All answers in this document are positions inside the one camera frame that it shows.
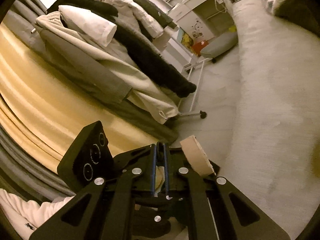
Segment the tan tape roll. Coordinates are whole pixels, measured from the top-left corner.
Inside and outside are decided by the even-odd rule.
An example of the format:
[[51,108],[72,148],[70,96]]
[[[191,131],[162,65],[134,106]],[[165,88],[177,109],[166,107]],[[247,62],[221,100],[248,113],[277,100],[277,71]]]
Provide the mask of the tan tape roll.
[[208,156],[194,135],[180,141],[182,151],[193,170],[200,176],[216,175]]

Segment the yellow curtain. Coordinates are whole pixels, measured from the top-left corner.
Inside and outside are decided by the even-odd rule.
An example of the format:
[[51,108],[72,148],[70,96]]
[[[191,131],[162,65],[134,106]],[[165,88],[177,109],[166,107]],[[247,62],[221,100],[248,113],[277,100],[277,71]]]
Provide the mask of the yellow curtain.
[[110,113],[1,25],[1,125],[49,170],[87,125],[101,121],[113,155],[154,137]]

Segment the beige hanging trousers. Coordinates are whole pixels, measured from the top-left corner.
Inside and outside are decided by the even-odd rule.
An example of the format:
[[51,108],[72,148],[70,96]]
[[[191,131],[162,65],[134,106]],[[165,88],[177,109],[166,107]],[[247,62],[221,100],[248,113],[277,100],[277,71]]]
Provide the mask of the beige hanging trousers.
[[36,19],[48,60],[107,109],[135,126],[165,124],[178,107],[145,74],[63,26],[60,12]]

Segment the black hanging garment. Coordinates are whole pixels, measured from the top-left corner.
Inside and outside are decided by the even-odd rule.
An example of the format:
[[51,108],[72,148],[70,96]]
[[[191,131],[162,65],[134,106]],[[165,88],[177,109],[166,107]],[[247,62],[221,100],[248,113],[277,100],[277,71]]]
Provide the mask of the black hanging garment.
[[170,89],[180,98],[186,97],[191,92],[192,83],[183,77],[174,66],[167,63],[158,49],[142,33],[122,21],[115,6],[100,0],[57,0],[47,9],[47,13],[57,11],[60,5],[88,9],[115,23],[117,25],[115,39],[124,45],[134,63],[155,84]]

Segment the colourful picture book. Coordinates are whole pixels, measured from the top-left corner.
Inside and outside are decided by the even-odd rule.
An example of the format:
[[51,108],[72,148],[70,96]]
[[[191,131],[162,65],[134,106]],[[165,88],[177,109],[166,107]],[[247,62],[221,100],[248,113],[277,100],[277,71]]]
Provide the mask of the colourful picture book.
[[196,51],[193,48],[193,39],[182,28],[178,30],[177,41],[192,54],[196,54]]

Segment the grey cushioned stool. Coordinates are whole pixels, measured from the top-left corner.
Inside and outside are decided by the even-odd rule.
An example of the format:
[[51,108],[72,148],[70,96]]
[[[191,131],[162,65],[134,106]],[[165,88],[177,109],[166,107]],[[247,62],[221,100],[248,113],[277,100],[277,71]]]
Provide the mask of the grey cushioned stool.
[[204,58],[215,59],[221,54],[229,51],[238,43],[237,32],[227,31],[210,42],[207,46],[201,49],[200,54]]

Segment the white dressing table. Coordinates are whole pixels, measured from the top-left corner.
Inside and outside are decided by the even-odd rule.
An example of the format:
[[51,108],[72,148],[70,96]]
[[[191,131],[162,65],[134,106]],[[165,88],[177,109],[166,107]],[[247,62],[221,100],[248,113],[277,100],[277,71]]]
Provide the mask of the white dressing table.
[[210,41],[234,25],[223,0],[163,0],[174,22],[194,42]]

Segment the dark grey fleece blanket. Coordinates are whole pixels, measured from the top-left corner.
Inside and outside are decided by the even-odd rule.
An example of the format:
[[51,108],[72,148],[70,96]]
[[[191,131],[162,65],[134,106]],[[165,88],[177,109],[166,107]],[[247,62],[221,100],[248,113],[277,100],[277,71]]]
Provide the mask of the dark grey fleece blanket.
[[303,0],[284,0],[274,14],[319,36],[319,23]]

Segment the white clothes rack frame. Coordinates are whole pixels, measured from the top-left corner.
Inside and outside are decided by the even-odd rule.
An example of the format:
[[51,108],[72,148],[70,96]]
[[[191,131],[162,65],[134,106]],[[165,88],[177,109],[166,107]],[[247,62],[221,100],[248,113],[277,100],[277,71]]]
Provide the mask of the white clothes rack frame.
[[195,100],[196,100],[196,97],[197,97],[197,93],[198,93],[198,88],[199,88],[199,85],[200,85],[200,81],[202,79],[202,74],[203,74],[203,70],[204,70],[204,65],[211,61],[212,58],[204,58],[204,59],[201,59],[200,61],[196,62],[196,63],[193,63],[191,64],[190,62],[185,65],[183,67],[183,71],[186,72],[188,75],[187,75],[187,80],[189,81],[193,71],[199,67],[200,68],[200,73],[198,74],[198,78],[197,78],[197,83],[196,84],[193,84],[192,83],[192,90],[191,92],[186,96],[186,97],[183,97],[179,100],[178,102],[178,109],[180,109],[180,105],[183,101],[183,99],[187,98],[188,96],[191,95],[192,97],[192,100],[191,100],[191,103],[190,103],[190,106],[189,106],[189,110],[186,111],[186,112],[179,112],[178,115],[176,116],[176,118],[184,118],[184,117],[191,117],[191,116],[199,116],[201,119],[205,119],[207,117],[207,113],[205,111],[194,111],[193,110],[193,107],[194,107],[194,104],[195,104]]

